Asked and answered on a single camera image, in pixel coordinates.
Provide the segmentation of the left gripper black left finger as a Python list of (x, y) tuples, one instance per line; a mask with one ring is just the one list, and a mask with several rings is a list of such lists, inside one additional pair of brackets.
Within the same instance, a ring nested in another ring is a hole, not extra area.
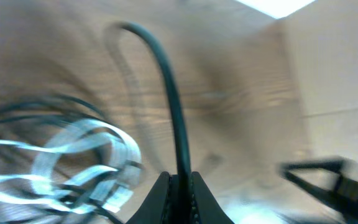
[(170, 189), (170, 174), (162, 172), (135, 214), (126, 224), (159, 224)]

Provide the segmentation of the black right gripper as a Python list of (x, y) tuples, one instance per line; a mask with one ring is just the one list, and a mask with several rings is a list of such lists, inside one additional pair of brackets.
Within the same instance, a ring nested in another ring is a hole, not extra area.
[[(298, 177), (294, 171), (325, 170), (335, 174), (330, 189), (322, 189)], [(358, 221), (358, 164), (344, 157), (332, 157), (280, 164), (280, 174), (325, 206), (337, 211), (346, 221)]]

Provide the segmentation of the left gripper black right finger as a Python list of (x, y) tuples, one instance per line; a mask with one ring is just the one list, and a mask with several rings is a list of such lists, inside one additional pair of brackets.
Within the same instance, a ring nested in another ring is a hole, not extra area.
[(214, 198), (199, 172), (191, 173), (191, 222), (196, 224), (233, 224)]

